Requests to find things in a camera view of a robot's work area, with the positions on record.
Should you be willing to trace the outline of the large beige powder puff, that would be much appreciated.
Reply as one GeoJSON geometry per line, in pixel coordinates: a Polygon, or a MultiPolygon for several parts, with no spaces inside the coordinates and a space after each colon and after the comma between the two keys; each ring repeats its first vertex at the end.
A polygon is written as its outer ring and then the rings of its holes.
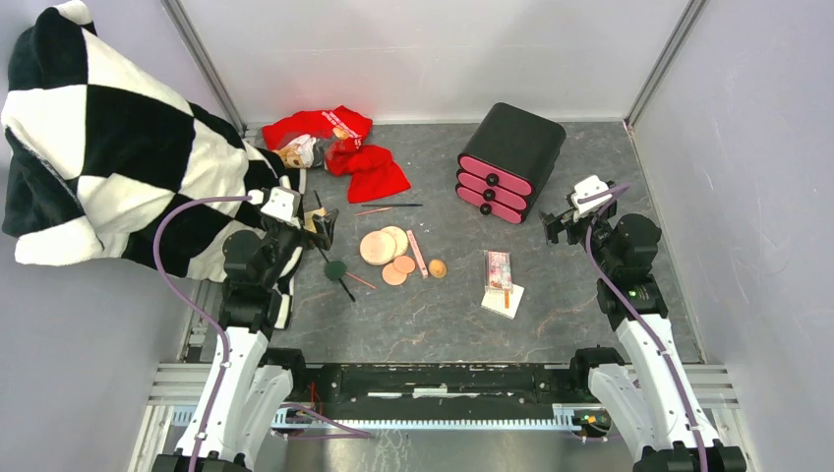
{"type": "Polygon", "coordinates": [[[384,231],[373,231],[362,238],[359,252],[367,264],[384,266],[396,257],[396,240],[384,231]]]}

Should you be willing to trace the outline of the black pink drawer organizer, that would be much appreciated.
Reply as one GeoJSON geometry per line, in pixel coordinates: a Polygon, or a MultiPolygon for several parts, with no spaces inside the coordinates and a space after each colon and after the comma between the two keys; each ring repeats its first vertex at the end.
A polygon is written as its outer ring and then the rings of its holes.
{"type": "Polygon", "coordinates": [[[496,103],[457,157],[455,192],[485,216],[520,224],[550,179],[565,140],[562,125],[496,103]]]}

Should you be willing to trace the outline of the small tan beauty sponge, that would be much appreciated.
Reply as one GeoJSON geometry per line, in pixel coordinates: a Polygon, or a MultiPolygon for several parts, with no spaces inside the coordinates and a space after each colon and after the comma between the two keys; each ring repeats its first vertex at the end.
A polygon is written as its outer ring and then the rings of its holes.
{"type": "Polygon", "coordinates": [[[447,265],[441,260],[434,259],[429,262],[428,271],[434,278],[442,279],[447,275],[447,265]]]}

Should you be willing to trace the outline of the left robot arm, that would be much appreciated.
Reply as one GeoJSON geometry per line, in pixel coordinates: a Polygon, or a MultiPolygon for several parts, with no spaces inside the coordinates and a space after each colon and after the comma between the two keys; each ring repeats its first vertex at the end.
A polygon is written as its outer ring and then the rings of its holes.
{"type": "Polygon", "coordinates": [[[154,471],[252,471],[284,400],[308,390],[298,349],[269,347],[292,311],[294,274],[316,242],[302,218],[262,218],[260,235],[240,230],[222,245],[222,300],[217,342],[195,416],[154,471]]]}

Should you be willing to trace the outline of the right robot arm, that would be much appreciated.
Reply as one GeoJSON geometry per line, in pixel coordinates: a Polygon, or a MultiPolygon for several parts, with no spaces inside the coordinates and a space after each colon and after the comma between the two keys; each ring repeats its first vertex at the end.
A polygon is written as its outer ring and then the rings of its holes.
{"type": "Polygon", "coordinates": [[[615,211],[540,215],[549,242],[565,234],[585,250],[598,274],[600,310],[626,352],[577,350],[568,389],[581,401],[600,401],[635,471],[745,471],[742,449],[719,438],[680,359],[668,307],[651,272],[662,232],[636,213],[611,224],[615,211]]]}

